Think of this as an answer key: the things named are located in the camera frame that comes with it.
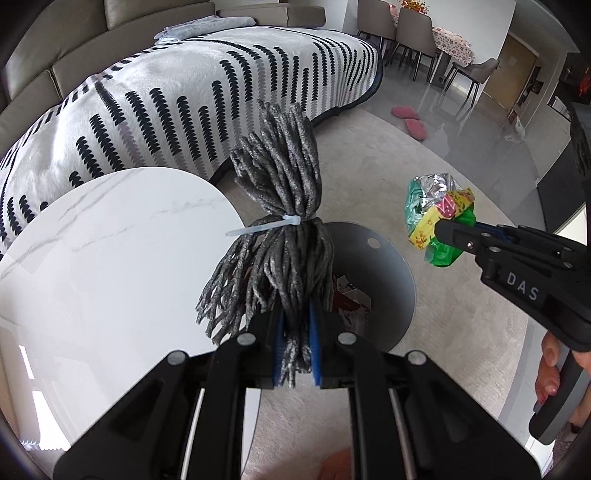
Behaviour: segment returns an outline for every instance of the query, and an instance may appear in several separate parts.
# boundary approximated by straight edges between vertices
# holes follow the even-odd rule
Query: sofa backrest
[[[90,75],[153,46],[164,27],[214,13],[207,0],[54,0],[1,71],[0,158]]]
[[[57,60],[107,30],[156,12],[202,2],[54,0],[29,28],[2,72],[7,101],[13,100],[41,72],[50,70]]]

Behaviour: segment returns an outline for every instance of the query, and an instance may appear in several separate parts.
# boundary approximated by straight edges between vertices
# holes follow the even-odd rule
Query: gray floor
[[[426,83],[424,72],[413,82],[410,70],[397,62],[387,67],[379,90],[361,108],[406,131],[391,109],[412,106],[426,126],[427,148],[473,181],[514,224],[545,229],[538,171],[527,143],[507,123],[507,112],[486,95],[472,109],[465,93],[452,87],[444,95]]]

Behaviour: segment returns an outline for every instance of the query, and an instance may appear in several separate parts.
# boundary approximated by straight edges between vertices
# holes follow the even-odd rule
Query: table leg
[[[445,80],[445,72],[447,70],[447,67],[449,67],[449,63],[451,60],[452,56],[450,54],[445,53],[444,51],[441,52],[441,55],[439,55],[439,61],[437,62],[437,67],[435,69],[435,74],[431,79],[432,85],[435,85],[439,88],[445,87],[443,80]]]

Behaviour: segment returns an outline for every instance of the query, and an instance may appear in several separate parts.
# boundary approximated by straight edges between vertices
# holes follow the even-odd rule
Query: patterned blanket
[[[371,96],[381,60],[328,30],[249,27],[155,46],[88,78],[0,163],[0,255],[47,205],[113,171],[181,168],[211,179],[260,130],[257,100],[319,119]]]

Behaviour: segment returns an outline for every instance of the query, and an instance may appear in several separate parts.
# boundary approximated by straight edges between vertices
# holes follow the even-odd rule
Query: floral tablecloth
[[[392,15],[392,17],[394,23],[398,26],[398,15]],[[450,32],[445,28],[437,27],[433,29],[433,39],[439,50],[451,55],[462,67],[467,67],[474,63],[472,44],[468,43],[461,35]]]

